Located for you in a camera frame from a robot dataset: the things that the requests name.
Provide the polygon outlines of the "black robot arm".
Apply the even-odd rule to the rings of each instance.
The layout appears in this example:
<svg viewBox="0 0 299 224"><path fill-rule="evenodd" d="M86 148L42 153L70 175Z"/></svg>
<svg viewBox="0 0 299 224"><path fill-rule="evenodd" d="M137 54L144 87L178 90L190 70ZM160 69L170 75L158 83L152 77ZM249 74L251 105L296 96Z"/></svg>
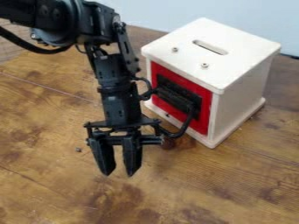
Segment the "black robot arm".
<svg viewBox="0 0 299 224"><path fill-rule="evenodd" d="M145 125L156 127L160 121L141 114L140 102L152 93L137 93L138 58L118 14L101 3L86 0L0 0L0 18L29 27L32 39L53 47L40 48L0 27L0 36L34 53L54 54L84 46L105 115L104 121L84 124L86 145L105 175L116 169L113 147L120 145L125 172L133 175L141 166L142 146L158 144L162 138L140 131Z"/></svg>

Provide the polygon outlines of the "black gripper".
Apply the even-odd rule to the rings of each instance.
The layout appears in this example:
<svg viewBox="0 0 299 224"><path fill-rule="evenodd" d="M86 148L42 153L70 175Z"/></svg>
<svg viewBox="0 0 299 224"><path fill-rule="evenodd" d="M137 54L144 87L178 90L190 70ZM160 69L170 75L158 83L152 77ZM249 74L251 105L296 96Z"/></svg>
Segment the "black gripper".
<svg viewBox="0 0 299 224"><path fill-rule="evenodd" d="M142 146L160 144L162 138L157 135L142 135L142 126L156 126L160 121L141 114L136 84L129 82L116 87L100 87L102 111L105 120L86 122L88 145L104 175L116 169L113 147L122 144L122 159L125 173L132 176L141 167Z"/></svg>

